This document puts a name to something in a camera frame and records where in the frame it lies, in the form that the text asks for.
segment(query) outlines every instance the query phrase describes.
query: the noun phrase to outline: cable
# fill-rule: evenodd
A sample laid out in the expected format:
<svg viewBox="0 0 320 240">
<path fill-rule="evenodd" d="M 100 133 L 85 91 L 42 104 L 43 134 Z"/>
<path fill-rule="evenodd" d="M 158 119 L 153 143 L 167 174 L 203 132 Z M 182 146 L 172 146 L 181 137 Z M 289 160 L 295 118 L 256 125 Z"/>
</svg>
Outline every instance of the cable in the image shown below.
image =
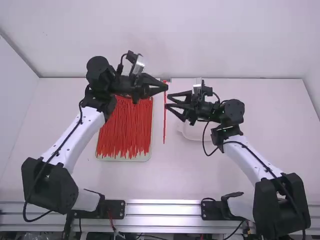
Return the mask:
<svg viewBox="0 0 320 240">
<path fill-rule="evenodd" d="M 144 233 L 142 232 L 139 236 L 136 237 L 135 240 L 138 240 L 142 236 L 142 234 L 144 234 Z"/>
<path fill-rule="evenodd" d="M 82 103 L 83 99 L 79 102 L 78 107 L 79 107 L 79 111 L 80 111 L 80 119 L 79 121 L 76 123 L 76 125 L 74 126 L 74 128 L 71 130 L 71 132 L 68 134 L 68 136 L 66 136 L 66 138 L 63 140 L 63 142 L 61 143 L 61 145 L 54 151 L 54 153 L 48 158 L 48 160 L 44 163 L 44 165 L 42 166 L 42 168 L 40 169 L 39 173 L 36 175 L 33 185 L 30 188 L 30 191 L 25 199 L 24 205 L 23 205 L 23 209 L 22 209 L 22 217 L 23 220 L 26 221 L 27 223 L 32 223 L 35 222 L 41 218 L 43 218 L 44 216 L 48 215 L 49 213 L 53 212 L 52 210 L 49 210 L 47 212 L 45 212 L 44 214 L 33 218 L 33 219 L 28 219 L 26 216 L 26 211 L 27 211 L 27 204 L 30 201 L 31 198 L 31 194 L 35 189 L 36 184 L 38 183 L 38 180 L 40 179 L 40 177 L 42 176 L 42 173 L 44 172 L 46 166 L 50 163 L 50 161 L 55 157 L 55 156 L 59 156 L 59 151 L 61 150 L 61 148 L 65 145 L 65 143 L 68 141 L 68 139 L 70 138 L 70 136 L 75 132 L 75 130 L 77 129 L 77 127 L 82 124 L 82 117 L 83 117 L 83 112 L 82 112 L 82 107 L 81 107 L 81 103 Z"/>
<path fill-rule="evenodd" d="M 218 96 L 218 94 L 216 94 L 214 91 L 212 93 L 213 95 L 215 95 L 215 97 L 218 99 L 218 102 L 220 103 L 220 97 Z"/>
<path fill-rule="evenodd" d="M 125 54 L 123 54 L 123 55 L 121 56 L 121 61 L 120 61 L 120 64 L 121 64 L 121 65 L 123 65 L 123 60 L 124 60 L 124 57 L 125 57 L 125 56 L 127 56 L 127 53 L 125 53 Z"/>
<path fill-rule="evenodd" d="M 202 148 L 203 148 L 203 151 L 204 151 L 204 154 L 208 157 L 210 157 L 212 154 L 214 154 L 217 150 L 218 150 L 218 147 L 216 147 L 215 150 L 213 150 L 211 153 L 207 153 L 206 151 L 206 148 L 205 148 L 205 132 L 206 132 L 206 129 L 207 129 L 207 126 L 209 124 L 210 121 L 208 121 L 203 129 L 203 133 L 202 133 Z"/>
<path fill-rule="evenodd" d="M 159 240 L 168 240 L 166 238 L 162 238 L 162 237 L 158 237 L 158 236 L 152 236 L 152 235 L 143 235 L 144 237 L 148 237 L 148 238 L 154 238 L 154 239 L 159 239 Z"/>
<path fill-rule="evenodd" d="M 274 177 L 274 180 L 277 182 L 277 184 L 283 190 L 285 196 L 289 199 L 289 202 L 291 203 L 292 207 L 294 208 L 294 211 L 298 214 L 300 221 L 303 223 L 303 225 L 305 225 L 306 223 L 303 219 L 302 213 L 298 209 L 293 198 L 291 197 L 291 195 L 289 194 L 287 189 L 283 186 L 283 184 L 279 181 L 277 176 L 271 171 L 271 169 L 250 148 L 248 148 L 245 144 L 243 144 L 240 141 L 226 141 L 222 145 L 232 144 L 232 143 L 239 144 L 241 147 L 245 148 L 249 153 L 251 153 L 258 160 L 258 162 L 266 169 L 266 171 L 269 172 Z M 304 229 L 302 230 L 302 240 L 305 240 L 305 239 L 306 239 L 306 226 L 304 226 Z"/>
<path fill-rule="evenodd" d="M 241 226 L 244 222 L 245 222 L 245 220 L 242 220 L 242 221 L 240 222 L 240 224 L 236 227 L 236 229 L 235 229 L 229 236 L 227 236 L 226 238 L 224 238 L 224 239 L 222 239 L 222 240 L 227 240 L 227 239 L 231 238 L 231 237 L 236 233 L 236 231 L 238 231 L 238 229 L 240 228 L 240 226 Z"/>
<path fill-rule="evenodd" d="M 201 200 L 201 204 L 204 202 L 204 200 L 211 200 L 212 202 L 216 202 L 216 200 L 212 197 L 205 197 L 204 199 Z"/>
<path fill-rule="evenodd" d="M 80 234 L 82 234 L 81 218 L 79 218 L 79 229 L 80 229 Z"/>
</svg>

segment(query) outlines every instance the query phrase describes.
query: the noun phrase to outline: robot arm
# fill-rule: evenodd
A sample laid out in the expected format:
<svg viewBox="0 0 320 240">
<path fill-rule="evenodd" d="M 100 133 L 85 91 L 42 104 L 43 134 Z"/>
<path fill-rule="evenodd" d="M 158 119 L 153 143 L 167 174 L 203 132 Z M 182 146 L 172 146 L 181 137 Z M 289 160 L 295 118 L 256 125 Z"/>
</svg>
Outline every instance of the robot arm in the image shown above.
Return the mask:
<svg viewBox="0 0 320 240">
<path fill-rule="evenodd" d="M 205 101 L 206 96 L 213 95 L 218 101 Z M 168 94 L 167 98 L 173 103 L 166 104 L 166 109 L 181 121 L 188 120 L 192 126 L 196 121 L 219 124 L 211 129 L 212 143 L 217 146 L 216 150 L 229 156 L 240 167 L 254 186 L 254 198 L 249 205 L 242 203 L 243 192 L 227 194 L 221 197 L 220 203 L 213 203 L 213 207 L 220 208 L 225 219 L 239 219 L 236 216 L 249 219 L 267 239 L 299 230 L 305 234 L 311 220 L 303 181 L 295 173 L 285 174 L 250 145 L 239 127 L 244 121 L 243 102 L 237 99 L 220 102 L 212 87 L 205 86 L 203 80 L 194 85 L 193 90 Z"/>
<path fill-rule="evenodd" d="M 87 211 L 99 217 L 108 214 L 104 195 L 78 188 L 71 177 L 75 164 L 82 150 L 115 109 L 115 95 L 130 97 L 137 104 L 139 99 L 168 90 L 168 85 L 142 73 L 145 67 L 142 55 L 132 51 L 124 55 L 132 63 L 128 76 L 121 75 L 122 59 L 117 71 L 102 56 L 88 61 L 86 79 L 89 85 L 84 99 L 79 102 L 80 113 L 40 158 L 29 157 L 22 164 L 23 218 L 26 222 L 42 217 L 27 219 L 27 203 L 61 214 L 67 214 L 70 210 Z"/>
</svg>

